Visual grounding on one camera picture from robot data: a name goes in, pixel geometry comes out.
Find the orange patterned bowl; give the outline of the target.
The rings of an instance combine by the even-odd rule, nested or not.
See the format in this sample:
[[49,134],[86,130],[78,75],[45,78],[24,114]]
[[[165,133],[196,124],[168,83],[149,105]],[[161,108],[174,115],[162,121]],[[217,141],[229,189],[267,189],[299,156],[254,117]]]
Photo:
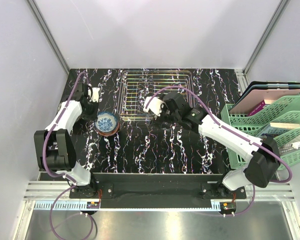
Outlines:
[[99,112],[94,125],[97,132],[104,137],[112,136],[120,129],[118,118],[112,112],[108,111]]

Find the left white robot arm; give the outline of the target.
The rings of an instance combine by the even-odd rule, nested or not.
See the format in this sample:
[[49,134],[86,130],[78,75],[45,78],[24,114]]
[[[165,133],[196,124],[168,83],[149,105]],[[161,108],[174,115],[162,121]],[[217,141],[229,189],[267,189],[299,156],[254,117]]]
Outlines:
[[70,133],[78,120],[94,121],[99,109],[100,88],[79,83],[59,105],[53,121],[34,133],[37,164],[50,177],[62,177],[87,198],[98,193],[92,173],[77,162]]

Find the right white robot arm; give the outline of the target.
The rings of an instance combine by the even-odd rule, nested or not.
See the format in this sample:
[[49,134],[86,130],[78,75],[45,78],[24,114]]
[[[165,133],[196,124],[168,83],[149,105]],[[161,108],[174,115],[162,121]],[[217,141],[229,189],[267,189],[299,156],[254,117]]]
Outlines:
[[229,198],[245,185],[266,188],[281,165],[277,142],[251,136],[209,114],[201,104],[191,107],[178,92],[148,97],[145,111],[154,113],[155,123],[178,123],[184,129],[213,139],[234,151],[245,160],[245,165],[226,173],[217,185],[218,195]]

